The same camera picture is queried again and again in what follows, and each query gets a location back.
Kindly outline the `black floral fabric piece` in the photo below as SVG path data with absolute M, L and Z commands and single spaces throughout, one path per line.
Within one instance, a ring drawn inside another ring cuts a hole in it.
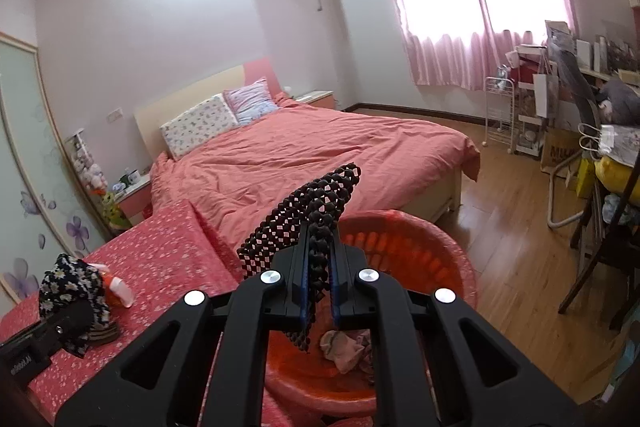
M 89 348 L 90 335 L 110 327 L 111 310 L 106 303 L 104 280 L 100 270 L 82 259 L 61 253 L 53 268 L 44 272 L 39 285 L 38 312 L 42 319 L 68 312 L 81 303 L 91 310 L 87 325 L 77 327 L 63 341 L 63 349 L 83 358 Z

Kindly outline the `red white tissue pack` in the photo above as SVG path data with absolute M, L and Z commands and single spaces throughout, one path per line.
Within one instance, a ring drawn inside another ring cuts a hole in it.
M 107 265 L 90 263 L 97 269 L 103 280 L 106 303 L 111 307 L 129 309 L 134 304 L 134 292 L 120 277 L 116 277 Z

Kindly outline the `black foam fruit net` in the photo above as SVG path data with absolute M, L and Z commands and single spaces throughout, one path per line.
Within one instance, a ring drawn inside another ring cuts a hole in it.
M 310 346 L 310 328 L 316 321 L 316 304 L 330 287 L 329 260 L 334 233 L 352 192 L 359 183 L 361 169 L 350 162 L 296 188 L 268 213 L 250 233 L 236 253 L 243 277 L 249 279 L 271 268 L 274 256 L 299 242 L 306 243 L 306 288 L 303 295 L 304 325 L 286 337 L 302 351 Z

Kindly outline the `pink crumpled cloth in basket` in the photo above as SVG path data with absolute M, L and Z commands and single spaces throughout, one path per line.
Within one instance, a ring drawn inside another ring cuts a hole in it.
M 324 357 L 333 362 L 337 372 L 347 374 L 360 371 L 373 375 L 372 343 L 369 329 L 359 331 L 327 331 L 319 340 Z

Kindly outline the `orange plastic laundry basket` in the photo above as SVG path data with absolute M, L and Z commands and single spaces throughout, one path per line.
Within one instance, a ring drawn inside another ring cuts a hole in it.
M 431 294 L 447 287 L 471 307 L 477 306 L 470 259 L 433 223 L 398 210 L 361 211 L 342 218 L 338 228 L 341 241 L 362 249 L 371 268 L 390 274 L 410 291 Z M 342 374 L 324 357 L 320 339 L 332 329 L 326 296 L 317 305 L 307 351 L 281 333 L 270 334 L 267 390 L 295 426 L 321 426 L 325 416 L 341 419 L 375 412 L 372 367 L 358 364 Z

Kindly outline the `glass floral wardrobe doors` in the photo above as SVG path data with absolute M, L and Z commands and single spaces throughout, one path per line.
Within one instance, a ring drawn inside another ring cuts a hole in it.
M 65 251 L 85 257 L 108 234 L 53 122 L 37 49 L 1 37 L 1 283 L 9 303 L 37 292 Z

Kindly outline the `dark wooden chair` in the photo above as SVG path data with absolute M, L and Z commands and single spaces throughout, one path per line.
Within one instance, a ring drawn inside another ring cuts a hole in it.
M 596 96 L 593 94 L 592 87 L 585 80 L 582 72 L 578 69 L 562 69 L 559 65 L 559 74 L 561 81 L 565 82 L 572 92 L 574 102 L 578 107 L 581 124 L 594 130 L 588 131 L 586 138 L 590 142 L 596 142 L 596 131 L 600 131 L 599 109 L 596 105 Z M 570 248 L 576 249 L 579 253 L 579 274 L 568 294 L 559 306 L 558 313 L 566 313 L 568 307 L 579 294 L 579 291 L 585 286 L 589 277 L 591 277 L 596 266 L 607 265 L 610 268 L 620 270 L 626 277 L 627 300 L 623 306 L 618 309 L 612 318 L 610 329 L 619 331 L 622 328 L 624 318 L 629 314 L 631 309 L 639 302 L 639 287 L 634 283 L 636 270 L 639 270 L 639 243 L 632 243 L 634 237 L 639 240 L 639 225 L 636 233 L 626 232 L 630 225 L 622 223 L 624 210 L 628 204 L 631 204 L 631 195 L 634 189 L 639 187 L 639 151 L 634 158 L 634 167 L 625 174 L 626 182 L 623 191 L 614 191 L 602 183 L 602 180 L 596 176 L 591 194 L 585 209 L 578 217 L 577 228 L 570 239 Z M 620 201 L 614 207 L 614 213 L 611 222 L 607 224 L 602 215 L 605 198 L 602 196 L 604 189 L 611 194 L 620 193 Z M 592 222 L 592 249 L 587 251 L 587 243 L 585 239 L 586 231 L 589 223 Z

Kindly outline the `pink white left nightstand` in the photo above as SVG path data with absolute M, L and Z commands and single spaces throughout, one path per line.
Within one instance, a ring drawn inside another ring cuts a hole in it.
M 152 215 L 151 188 L 151 175 L 147 173 L 136 184 L 117 194 L 116 202 L 132 225 Z

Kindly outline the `pink white nightstand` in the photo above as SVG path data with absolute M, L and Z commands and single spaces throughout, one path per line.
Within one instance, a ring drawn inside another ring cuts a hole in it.
M 294 100 L 298 103 L 308 104 L 320 108 L 335 108 L 334 94 L 332 91 L 310 91 L 300 95 L 296 95 Z
M 136 184 L 117 194 L 116 202 L 132 225 L 152 215 L 151 188 L 151 175 L 147 173 Z

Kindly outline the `hanging plush toy organizer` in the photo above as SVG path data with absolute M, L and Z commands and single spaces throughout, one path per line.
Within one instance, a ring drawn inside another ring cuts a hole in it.
M 122 212 L 111 185 L 104 176 L 103 169 L 94 160 L 86 140 L 79 129 L 65 140 L 65 147 L 76 176 L 99 213 L 104 225 L 113 235 L 119 235 L 131 228 L 131 223 Z

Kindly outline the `white mug on nightstand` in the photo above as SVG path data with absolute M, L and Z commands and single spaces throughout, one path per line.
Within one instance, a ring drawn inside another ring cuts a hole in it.
M 126 183 L 128 185 L 137 184 L 140 181 L 140 173 L 138 170 L 130 171 L 125 174 Z

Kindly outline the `pink bed duvet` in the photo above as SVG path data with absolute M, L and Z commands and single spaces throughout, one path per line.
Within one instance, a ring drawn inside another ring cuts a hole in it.
M 151 171 L 155 212 L 187 200 L 231 248 L 296 188 L 355 164 L 347 210 L 400 209 L 456 170 L 480 173 L 480 151 L 434 122 L 359 115 L 280 95 L 274 112 L 215 136 L 179 159 L 160 154 Z

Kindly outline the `brown paper shopping bag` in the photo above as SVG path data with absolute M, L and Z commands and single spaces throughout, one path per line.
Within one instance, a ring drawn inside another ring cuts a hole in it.
M 576 131 L 548 128 L 542 142 L 540 169 L 550 172 L 563 160 L 577 153 L 580 150 L 579 137 L 580 134 Z

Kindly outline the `white floral pillow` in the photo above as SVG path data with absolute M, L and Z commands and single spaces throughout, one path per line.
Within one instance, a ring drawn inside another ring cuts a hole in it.
M 219 93 L 162 124 L 160 133 L 171 157 L 180 159 L 208 140 L 236 127 L 239 127 L 239 121 Z

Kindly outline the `beige pink headboard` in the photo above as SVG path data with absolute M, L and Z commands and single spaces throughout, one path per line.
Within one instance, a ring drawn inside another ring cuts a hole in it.
M 134 119 L 151 159 L 154 160 L 163 150 L 167 150 L 162 132 L 160 132 L 162 124 L 213 95 L 221 94 L 224 90 L 243 87 L 260 78 L 267 80 L 272 95 L 283 91 L 269 58 L 263 57 L 195 81 L 189 86 L 137 109 L 134 112 Z

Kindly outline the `pink striped pillow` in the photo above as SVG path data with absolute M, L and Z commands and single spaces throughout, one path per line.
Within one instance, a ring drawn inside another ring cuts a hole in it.
M 224 90 L 224 99 L 240 126 L 279 109 L 271 98 L 266 78 L 260 78 L 241 88 Z

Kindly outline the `cluttered white shelf unit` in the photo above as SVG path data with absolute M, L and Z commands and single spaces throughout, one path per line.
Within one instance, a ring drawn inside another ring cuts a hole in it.
M 639 83 L 639 57 L 627 43 L 616 43 L 603 36 L 595 42 L 576 39 L 564 22 L 548 20 L 547 41 L 576 55 L 578 68 L 587 78 L 608 81 L 628 78 Z M 513 124 L 514 150 L 538 157 L 544 149 L 544 132 L 558 113 L 562 96 L 558 66 L 545 43 L 520 43 L 506 54 L 515 95 Z

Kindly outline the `pink white right nightstand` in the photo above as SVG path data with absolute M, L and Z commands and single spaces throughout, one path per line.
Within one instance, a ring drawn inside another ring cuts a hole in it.
M 298 103 L 308 104 L 320 108 L 335 108 L 334 94 L 332 91 L 310 91 L 300 95 L 296 95 L 294 100 Z

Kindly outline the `wall power socket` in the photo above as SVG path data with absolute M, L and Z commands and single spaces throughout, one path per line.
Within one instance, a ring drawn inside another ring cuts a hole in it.
M 118 121 L 122 116 L 124 116 L 124 113 L 122 113 L 122 109 L 119 107 L 107 114 L 106 121 L 109 124 L 113 124 L 113 122 Z

